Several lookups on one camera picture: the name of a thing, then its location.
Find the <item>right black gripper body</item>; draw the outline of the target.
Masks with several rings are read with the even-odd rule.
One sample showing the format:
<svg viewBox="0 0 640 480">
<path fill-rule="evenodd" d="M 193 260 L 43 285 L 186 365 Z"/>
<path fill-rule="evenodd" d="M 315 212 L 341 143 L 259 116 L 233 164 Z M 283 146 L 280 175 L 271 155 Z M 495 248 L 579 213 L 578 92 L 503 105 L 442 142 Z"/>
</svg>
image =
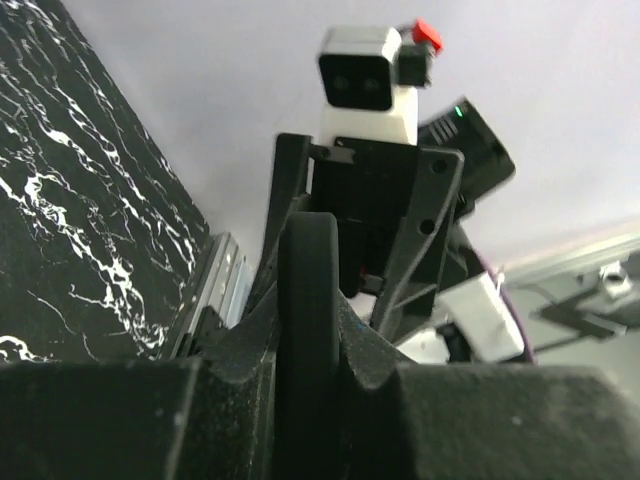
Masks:
<svg viewBox="0 0 640 480">
<path fill-rule="evenodd" d="M 342 137 L 332 146 L 307 135 L 276 137 L 259 292 L 276 278 L 278 241 L 296 211 L 338 222 L 340 287 L 377 300 L 371 327 L 388 341 L 413 330 L 405 308 L 430 316 L 464 167 L 455 149 Z"/>
</svg>

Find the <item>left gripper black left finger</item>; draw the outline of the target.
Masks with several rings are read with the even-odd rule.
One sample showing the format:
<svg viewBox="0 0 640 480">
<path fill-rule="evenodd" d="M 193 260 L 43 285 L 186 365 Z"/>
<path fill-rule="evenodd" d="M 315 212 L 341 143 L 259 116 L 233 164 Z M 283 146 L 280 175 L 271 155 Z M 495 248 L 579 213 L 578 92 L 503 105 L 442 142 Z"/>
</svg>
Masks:
<svg viewBox="0 0 640 480">
<path fill-rule="evenodd" d="M 1 369 L 5 479 L 267 479 L 276 295 L 201 355 Z"/>
</svg>

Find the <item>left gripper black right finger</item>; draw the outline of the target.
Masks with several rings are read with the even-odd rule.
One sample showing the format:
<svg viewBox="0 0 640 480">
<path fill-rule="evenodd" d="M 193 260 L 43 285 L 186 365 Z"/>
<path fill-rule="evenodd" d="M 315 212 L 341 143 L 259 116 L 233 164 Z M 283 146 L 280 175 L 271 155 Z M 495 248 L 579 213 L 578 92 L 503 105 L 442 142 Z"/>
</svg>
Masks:
<svg viewBox="0 0 640 480">
<path fill-rule="evenodd" d="M 635 479 L 639 410 L 593 368 L 424 365 L 336 299 L 340 479 Z"/>
</svg>

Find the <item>black phone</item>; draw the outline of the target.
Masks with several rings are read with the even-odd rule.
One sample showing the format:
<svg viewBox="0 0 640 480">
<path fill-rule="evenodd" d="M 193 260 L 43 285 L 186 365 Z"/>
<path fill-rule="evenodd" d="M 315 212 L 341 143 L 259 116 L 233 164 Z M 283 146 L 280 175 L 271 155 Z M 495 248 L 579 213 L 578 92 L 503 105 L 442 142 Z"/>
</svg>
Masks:
<svg viewBox="0 0 640 480">
<path fill-rule="evenodd" d="M 329 213 L 289 217 L 278 253 L 278 479 L 335 479 L 338 425 L 338 233 Z"/>
</svg>

